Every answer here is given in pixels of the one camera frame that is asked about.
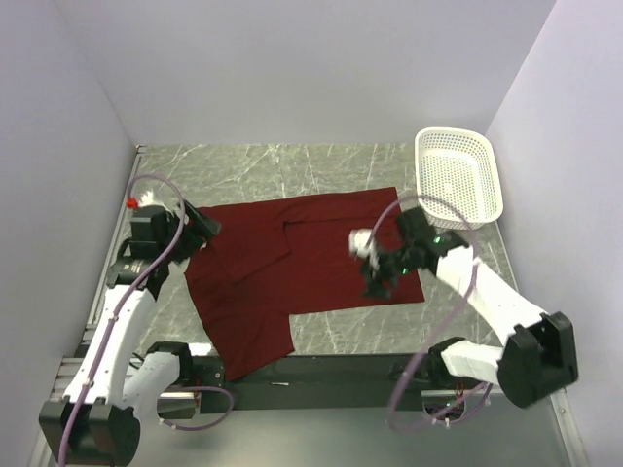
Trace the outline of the dark red t-shirt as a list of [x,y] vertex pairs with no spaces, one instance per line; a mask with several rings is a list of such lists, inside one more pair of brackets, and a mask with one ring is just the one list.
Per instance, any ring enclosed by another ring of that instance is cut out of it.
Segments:
[[396,199],[389,187],[202,208],[221,230],[185,277],[226,380],[293,352],[292,315],[380,304],[362,295],[348,235]]

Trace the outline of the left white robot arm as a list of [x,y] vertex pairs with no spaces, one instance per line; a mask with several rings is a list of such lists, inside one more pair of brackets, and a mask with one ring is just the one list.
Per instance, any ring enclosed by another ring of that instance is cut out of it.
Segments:
[[189,260],[220,231],[189,201],[180,207],[179,214],[159,204],[132,210],[130,235],[106,272],[101,316],[82,363],[39,414],[60,466],[127,466],[147,421],[190,418],[199,407],[202,391],[187,343],[156,342],[139,366],[132,363],[169,266]]

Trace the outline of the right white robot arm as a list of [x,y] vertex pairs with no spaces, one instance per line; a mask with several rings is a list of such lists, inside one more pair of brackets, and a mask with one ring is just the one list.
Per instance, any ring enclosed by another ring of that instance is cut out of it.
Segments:
[[561,312],[548,313],[498,276],[455,231],[437,231],[415,207],[396,219],[401,245],[385,250],[369,229],[348,235],[348,249],[362,260],[364,294],[388,299],[400,276],[426,270],[461,295],[494,331],[497,346],[465,338],[436,343],[425,354],[425,374],[448,388],[460,377],[496,385],[519,408],[577,382],[573,325]]

